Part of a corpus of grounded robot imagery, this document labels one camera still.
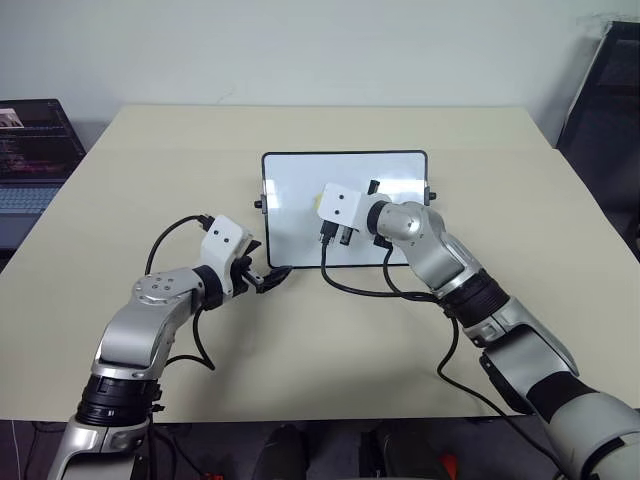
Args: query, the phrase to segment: white wall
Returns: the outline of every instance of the white wall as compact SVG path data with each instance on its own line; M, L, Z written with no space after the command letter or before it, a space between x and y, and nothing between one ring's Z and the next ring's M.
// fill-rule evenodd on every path
M87 143L128 102L525 105L554 142L638 0L0 0L0 97Z

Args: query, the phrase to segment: whiteboard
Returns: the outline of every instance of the whiteboard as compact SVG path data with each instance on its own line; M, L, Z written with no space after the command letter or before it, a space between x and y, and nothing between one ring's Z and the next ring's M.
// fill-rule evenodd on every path
M423 203L427 154L417 150L266 153L262 174L269 265L319 267L322 220L316 206L325 184L334 182L366 192L374 179L380 182L378 192L389 195L393 202ZM328 266L382 264L386 249L358 232L353 232L349 246L341 245L341 233L327 249ZM406 264L404 254L394 250L389 263Z

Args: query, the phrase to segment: laptop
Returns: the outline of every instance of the laptop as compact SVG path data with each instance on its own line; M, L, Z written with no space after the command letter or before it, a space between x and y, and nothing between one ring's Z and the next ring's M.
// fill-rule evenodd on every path
M0 100L0 250L20 246L85 154L58 100Z

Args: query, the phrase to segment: whiteboard frame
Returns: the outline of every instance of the whiteboard frame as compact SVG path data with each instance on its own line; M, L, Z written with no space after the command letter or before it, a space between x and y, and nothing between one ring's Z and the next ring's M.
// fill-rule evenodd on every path
M270 239L270 231L269 231L269 206L268 206L268 192L267 192L267 176L266 176L266 160L269 156L304 156L304 155L370 155L370 154L403 154L403 153L417 153L424 157L424 192L422 202L425 205L429 204L429 184L428 184L428 155L424 150L419 149L407 149L407 150L346 150L346 151L304 151L304 152L266 152L262 155L261 158L261 169L262 169L262 213L264 215L264 225L265 225L265 240L266 240L266 250L267 250L267 263L271 268L277 268L283 265L273 265L272 263L272 255L271 255L271 239ZM349 265L327 265L327 268L351 268L351 267L380 267L382 262L380 263L365 263L365 264L349 264ZM399 265L407 265L405 262L390 262L389 266L399 266ZM320 265L291 265L295 269L310 269L310 268L320 268Z

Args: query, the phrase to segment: cable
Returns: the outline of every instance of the cable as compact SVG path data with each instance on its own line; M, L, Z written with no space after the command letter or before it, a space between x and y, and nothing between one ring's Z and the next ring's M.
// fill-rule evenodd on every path
M18 478L22 476L22 468L20 468L20 449L18 448L18 439L16 438L16 424L11 420L11 432L13 433L13 446L16 449L16 463L18 466Z
M58 428L48 428L49 425L54 425L59 422L31 422L31 426L39 433L62 433L64 432L66 425Z
M40 440L39 433L62 433L65 430L65 427L58 428L47 428L50 425L53 425L57 422L31 422L31 426L33 427L33 438L31 439L31 445L29 446L29 451L27 453L27 461L24 465L24 472L22 474L22 479L27 480L27 475L29 473L29 469L31 468L31 462L33 461L33 456L36 452L36 448L38 445L38 441Z
M544 448L542 445L540 445L538 442L536 442L533 438L531 438L524 430L522 430L522 428L520 428L511 418L509 418L509 416L500 407L498 407L495 403L493 403L491 400L489 400L484 395L476 392L475 390L472 390L471 388L467 387L466 385L463 385L463 384L461 384L459 382L456 382L455 380L453 380L452 378L448 377L443 372L444 367L447 365L447 363L449 363L449 361L451 360L451 358L455 354L456 349L458 348L458 339L460 338L460 328L458 327L458 321L455 318L450 318L450 320L451 320L451 325L453 327L453 338L451 339L451 346L449 347L449 350L444 355L444 357L442 357L442 360L440 361L440 363L438 364L438 367L436 369L436 371L438 372L438 376L442 380L447 382L449 385L452 385L455 388L457 388L459 390L462 390L463 392L466 392L469 395L474 396L475 398L477 398L478 400L483 402L485 405L490 407L492 410L494 410L498 415L500 415L511 426L511 428L513 428L517 433L519 433L520 436L529 443L529 445L531 445L538 452L540 452L545 457L547 457L549 460L551 460L553 462L553 464L560 471L562 471L562 466L560 465L560 463L556 459L555 455L553 453L551 453L549 450L547 450L546 448Z
M184 459L185 462L189 464L189 466L193 469L193 471L196 472L201 477L204 477L204 473L205 473L204 470L198 468L198 466L193 462L193 460L189 458L189 456L185 453L185 451L180 446L180 443L178 443L177 438L173 437L173 443L176 446L176 449L178 450L178 453L180 454L180 456Z
M167 429L167 435L175 438L185 438L193 430L193 423L173 423L164 425Z
M31 445L29 445L29 452L27 453L27 462L24 465L24 473L22 475L22 480L27 480L27 475L29 474L29 468L31 467L31 462L33 460L33 455L36 451L37 445L38 445L38 430L34 430L33 438L31 439Z
M356 288L351 288L351 287L347 287L345 285L339 284L338 282L335 282L334 280L329 278L329 276L327 275L327 272L326 272L327 242L323 242L323 244L322 244L322 260L321 260L321 263L320 263L322 277L331 286L333 286L333 287L335 287L335 288L337 288L339 290L342 290L344 292L347 292L347 293L354 293L356 295L366 295L366 296L375 296L375 297L401 297L401 298L404 298L406 300L416 300L416 298L419 298L419 297L414 297L414 295L421 295L422 299L420 299L419 301L431 301L431 302L436 302L437 303L438 300L434 295L427 294L427 293L420 293L420 292L402 292L393 283L393 280L391 280L391 275L389 274L389 259L391 258L391 254L392 253L393 253L393 246L388 248L387 254L384 257L384 260L382 262L382 273L384 275L385 281L387 282L387 285L389 286L389 288L392 290L393 293L385 294L386 292L369 292L367 290L359 290L359 289L356 289ZM428 298L427 295L433 297L433 299L425 300L424 298ZM459 390L462 390L463 392L468 393L469 395L472 395L475 398L477 398L478 400L480 400L483 403L485 403L488 407L490 407L492 410L494 410L496 413L498 413L498 415L500 415L509 424L509 426L511 426L511 428L513 428L518 434L520 434L520 436L525 441L527 441L529 443L529 445L531 445L538 452L540 452L541 454L546 456L549 460L551 460L553 462L553 464L560 471L562 471L562 466L560 465L560 463L556 459L555 455L553 453L551 453L548 449L546 449L542 445L540 445L538 442L536 442L533 438L531 438L524 430L522 430L522 428L520 428L511 418L509 418L509 416L507 416L507 414L504 411L502 411L495 403L493 403L491 400L489 400L484 395L482 395L482 394L476 392L475 390L467 387L466 385L463 385L463 384L461 384L459 382L456 382L455 380L453 380L452 378L448 377L443 372L444 367L447 365L447 363L449 363L449 361L451 360L451 358L455 354L456 349L458 348L458 340L460 338L460 330L459 330L459 327L458 327L457 319L455 319L455 318L450 318L450 319L451 319L451 324L453 326L453 338L451 339L451 346L449 347L449 350L447 351L445 356L442 358L442 360L440 361L440 363L438 364L438 367L436 369L436 371L438 373L438 376L442 380L447 382L449 385L452 385L453 387L455 387L455 388L457 388Z
M176 446L173 444L173 441L169 437L165 437L164 433L157 428L155 430L156 438L164 443L169 449L169 454L171 455L171 479L175 480L176 474L178 471L178 458L176 454Z
M173 232L180 225L183 225L187 222L191 222L194 220L197 220L198 222L200 222L200 225L202 225L202 228L204 228L206 231L208 231L209 227L211 227L211 225L213 224L213 217L210 217L209 215L189 215L169 225L165 229L165 231L162 232L160 236L156 239L155 243L151 247L151 250L149 251L149 256L147 257L147 265L144 268L145 275L149 275L149 273L151 273L151 265L153 263L153 258L156 256L158 247L160 246L162 241L167 237L167 235Z
M149 453L149 480L157 480L158 454L156 449L155 428L153 426L153 413L149 414L149 426L147 427L147 444Z
M322 278L334 288L346 293L351 293L354 295L362 295L365 297L376 297L376 298L404 298L405 300L412 300L417 302L436 302L437 298L430 293L425 292L374 292L371 290L361 290L359 288L349 287L347 285L343 285L341 283L336 282L327 273L327 242L322 242L322 257L320 260L320 272L322 273Z
M202 345L202 340L200 339L200 315L204 311L203 307L199 307L196 310L196 313L193 316L192 327L193 327L193 341L196 344L196 349L200 354L200 357L196 357L195 355L176 355L167 360L165 367L171 365L172 363L177 362L178 360L191 360L193 362L197 362L200 365L204 365L212 372L216 369L216 366L211 361L211 358L207 354L207 351L204 349L204 345Z

